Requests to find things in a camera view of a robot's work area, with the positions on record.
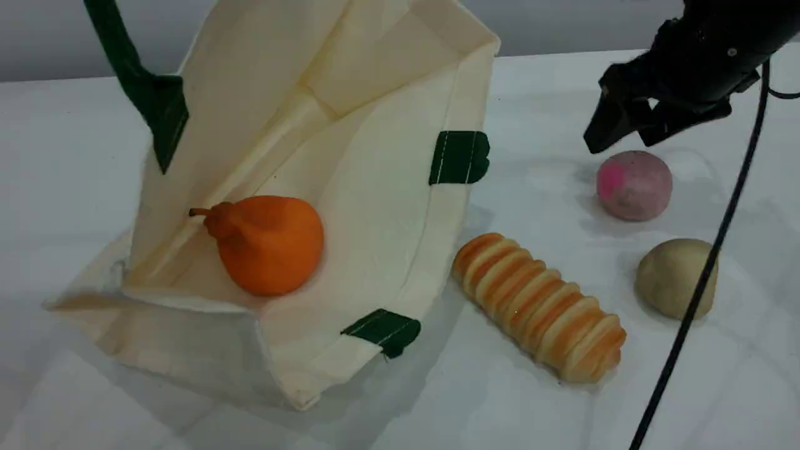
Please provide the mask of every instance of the pear stem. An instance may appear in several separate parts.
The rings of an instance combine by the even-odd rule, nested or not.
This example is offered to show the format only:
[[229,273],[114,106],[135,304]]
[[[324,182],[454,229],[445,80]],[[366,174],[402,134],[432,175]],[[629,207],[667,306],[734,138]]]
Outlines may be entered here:
[[209,215],[211,214],[210,209],[205,208],[191,208],[189,209],[189,217],[195,217],[196,215]]

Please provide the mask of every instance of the black cable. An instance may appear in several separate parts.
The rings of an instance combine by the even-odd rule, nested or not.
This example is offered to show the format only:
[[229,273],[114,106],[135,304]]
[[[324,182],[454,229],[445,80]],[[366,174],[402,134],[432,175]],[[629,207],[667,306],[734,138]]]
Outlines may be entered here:
[[783,92],[773,90],[772,88],[770,88],[770,94],[772,94],[773,97],[780,98],[781,100],[796,100],[800,98],[800,92],[795,92],[794,94],[785,94]]
[[678,335],[675,336],[675,341],[672,343],[670,355],[666,358],[664,368],[661,370],[661,375],[658,376],[658,382],[655,385],[653,394],[650,396],[650,402],[647,403],[647,408],[645,408],[645,413],[642,416],[642,420],[639,422],[639,426],[636,428],[634,440],[630,443],[630,450],[639,450],[642,446],[642,442],[647,434],[647,429],[650,426],[650,422],[653,420],[655,410],[658,407],[658,403],[661,401],[664,390],[666,389],[666,384],[670,381],[672,371],[675,369],[675,363],[678,362],[678,356],[681,353],[681,348],[683,348],[683,343],[686,341],[686,334],[689,332],[689,327],[692,324],[692,320],[694,320],[694,314],[697,312],[698,306],[700,305],[700,298],[702,297],[703,292],[706,290],[706,285],[711,277],[711,272],[714,270],[714,265],[717,263],[719,250],[722,248],[722,242],[725,240],[725,235],[728,233],[730,222],[734,218],[739,197],[742,196],[742,190],[745,187],[747,174],[750,172],[750,165],[753,163],[753,155],[755,154],[755,147],[758,144],[758,136],[761,135],[761,129],[764,125],[764,116],[766,115],[766,100],[769,98],[769,94],[770,61],[767,60],[764,62],[762,68],[761,94],[758,98],[758,112],[755,116],[755,124],[753,125],[753,132],[750,134],[750,143],[747,146],[744,162],[742,162],[742,169],[739,171],[739,176],[736,179],[734,193],[730,196],[728,207],[725,209],[725,215],[722,217],[722,223],[719,226],[719,231],[717,231],[717,237],[714,239],[714,245],[711,247],[711,251],[708,254],[708,259],[706,260],[706,265],[703,267],[702,272],[700,273],[700,279],[698,280],[697,286],[694,288],[694,294],[689,302],[689,307],[686,309],[686,314],[683,316],[683,320],[681,320],[681,327],[678,329]]

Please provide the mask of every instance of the cream tote bag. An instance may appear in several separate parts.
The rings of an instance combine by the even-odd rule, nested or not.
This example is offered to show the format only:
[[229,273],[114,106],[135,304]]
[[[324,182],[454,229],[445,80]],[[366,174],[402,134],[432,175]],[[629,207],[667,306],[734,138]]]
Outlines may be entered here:
[[[439,297],[498,39],[452,0],[220,0],[175,76],[144,70],[113,2],[86,0],[153,131],[131,231],[46,304],[123,364],[245,404],[305,409]],[[190,207],[310,202],[320,267],[298,291],[230,281]]]

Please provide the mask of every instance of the green bag handle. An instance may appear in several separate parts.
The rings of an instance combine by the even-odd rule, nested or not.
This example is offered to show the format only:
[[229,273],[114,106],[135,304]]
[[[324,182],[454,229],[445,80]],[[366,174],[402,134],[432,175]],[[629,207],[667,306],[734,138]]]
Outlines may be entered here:
[[114,0],[83,0],[83,4],[122,90],[153,134],[155,157],[166,173],[189,119],[183,79],[154,75],[144,68]]

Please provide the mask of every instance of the green fabric strap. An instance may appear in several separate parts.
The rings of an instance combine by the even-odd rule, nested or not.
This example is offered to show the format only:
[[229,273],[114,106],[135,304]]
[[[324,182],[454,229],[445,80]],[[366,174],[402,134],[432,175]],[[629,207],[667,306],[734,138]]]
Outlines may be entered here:
[[379,308],[345,328],[342,334],[380,345],[386,357],[397,358],[417,339],[420,330],[419,320]]
[[489,170],[489,138],[481,131],[443,131],[436,139],[428,184],[472,184]]
[[83,3],[122,90],[153,133],[155,156],[161,172],[166,173],[189,119],[183,80],[178,76],[153,75],[142,66],[114,0],[83,0]]

